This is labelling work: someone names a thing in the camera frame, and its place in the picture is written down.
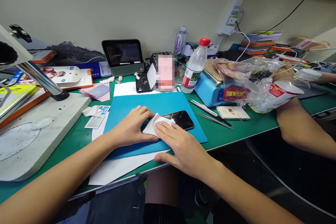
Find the small display screen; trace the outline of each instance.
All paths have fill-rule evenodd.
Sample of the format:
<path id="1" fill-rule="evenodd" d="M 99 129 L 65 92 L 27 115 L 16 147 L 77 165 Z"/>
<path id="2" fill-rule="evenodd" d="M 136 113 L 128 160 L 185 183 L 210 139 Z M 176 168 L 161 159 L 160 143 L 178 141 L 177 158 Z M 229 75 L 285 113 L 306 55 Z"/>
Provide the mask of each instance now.
<path id="1" fill-rule="evenodd" d="M 141 63 L 142 55 L 138 43 L 109 43 L 103 42 L 103 49 L 110 67 L 119 67 Z"/>
<path id="2" fill-rule="evenodd" d="M 173 119 L 178 126 L 185 130 L 194 127 L 194 123 L 192 122 L 191 118 L 185 110 L 162 115 L 162 117 L 170 120 Z"/>

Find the wall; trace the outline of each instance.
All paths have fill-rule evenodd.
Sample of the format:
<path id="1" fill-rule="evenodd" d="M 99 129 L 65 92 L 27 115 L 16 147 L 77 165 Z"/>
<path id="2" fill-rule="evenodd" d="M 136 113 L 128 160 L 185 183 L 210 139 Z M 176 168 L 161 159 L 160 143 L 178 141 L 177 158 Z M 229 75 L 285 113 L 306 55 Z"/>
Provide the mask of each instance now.
<path id="1" fill-rule="evenodd" d="M 188 28 L 188 41 L 209 37 L 217 42 L 220 15 L 231 0 L 0 0 L 0 24 L 21 25 L 30 35 L 48 44 L 71 41 L 102 52 L 101 41 L 141 41 L 144 56 L 171 51 L 176 30 Z M 245 0 L 245 32 L 269 29 L 282 20 L 300 0 Z M 307 0 L 279 25 L 280 42 L 292 37 L 325 39 L 336 46 L 336 1 Z M 240 43 L 240 34 L 231 35 L 223 49 Z"/>

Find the plastic bottle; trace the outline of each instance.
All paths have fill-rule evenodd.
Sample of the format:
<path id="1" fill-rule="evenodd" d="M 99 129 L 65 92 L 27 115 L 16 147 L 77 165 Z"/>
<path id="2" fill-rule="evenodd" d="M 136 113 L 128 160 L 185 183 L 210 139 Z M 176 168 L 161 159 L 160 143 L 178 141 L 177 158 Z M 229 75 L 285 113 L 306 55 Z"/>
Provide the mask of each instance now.
<path id="1" fill-rule="evenodd" d="M 187 35 L 187 28 L 185 26 L 181 26 L 181 29 L 176 33 L 173 55 L 175 55 L 178 60 L 182 59 L 182 48 L 186 44 Z"/>
<path id="2" fill-rule="evenodd" d="M 209 38 L 201 38 L 199 46 L 190 56 L 187 69 L 185 70 L 181 90 L 183 93 L 191 93 L 194 90 L 196 82 L 203 71 L 208 57 Z"/>
<path id="3" fill-rule="evenodd" d="M 258 113 L 268 113 L 281 105 L 302 95 L 310 89 L 309 82 L 320 78 L 322 74 L 313 69 L 301 69 L 294 77 L 284 77 L 273 82 L 263 104 L 250 107 Z"/>

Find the blue mat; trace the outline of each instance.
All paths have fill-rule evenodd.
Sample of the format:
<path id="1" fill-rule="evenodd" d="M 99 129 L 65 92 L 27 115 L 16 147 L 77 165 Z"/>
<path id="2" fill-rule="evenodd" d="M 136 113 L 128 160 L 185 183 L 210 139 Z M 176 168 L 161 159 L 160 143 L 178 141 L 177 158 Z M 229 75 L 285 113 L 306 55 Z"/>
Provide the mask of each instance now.
<path id="1" fill-rule="evenodd" d="M 188 130 L 200 143 L 207 142 L 199 122 L 196 119 L 186 97 L 182 92 L 143 94 L 133 96 L 116 96 L 112 100 L 110 114 L 108 116 L 104 133 L 113 129 L 133 108 L 136 106 L 147 106 L 153 113 L 165 115 L 181 110 L 186 110 L 194 123 L 194 128 Z M 145 128 L 149 120 L 146 120 L 142 126 Z M 125 146 L 114 150 L 106 160 L 126 158 L 167 150 L 170 147 L 161 139 L 158 142 L 137 143 L 131 146 Z"/>

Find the tweezers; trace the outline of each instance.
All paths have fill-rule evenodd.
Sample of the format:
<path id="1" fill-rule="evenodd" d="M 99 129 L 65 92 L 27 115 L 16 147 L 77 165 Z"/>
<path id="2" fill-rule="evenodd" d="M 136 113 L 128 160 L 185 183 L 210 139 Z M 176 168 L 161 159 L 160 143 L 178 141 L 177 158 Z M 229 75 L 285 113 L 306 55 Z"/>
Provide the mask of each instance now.
<path id="1" fill-rule="evenodd" d="M 197 111 L 197 113 L 196 113 L 196 115 L 199 115 L 199 116 L 201 116 L 201 117 L 204 117 L 205 119 L 208 119 L 208 120 L 210 120 L 210 121 L 213 121 L 213 122 L 215 122 L 215 123 L 218 123 L 218 124 L 220 124 L 220 125 L 223 125 L 223 126 L 229 128 L 229 129 L 235 130 L 234 128 L 230 127 L 229 125 L 226 125 L 226 124 L 224 124 L 224 123 L 222 123 L 222 122 L 220 122 L 220 121 L 217 121 L 216 119 L 213 119 L 212 117 L 209 117 L 209 116 L 207 116 L 207 115 L 205 115 L 205 114 L 202 114 L 201 112 L 198 112 L 198 111 Z"/>

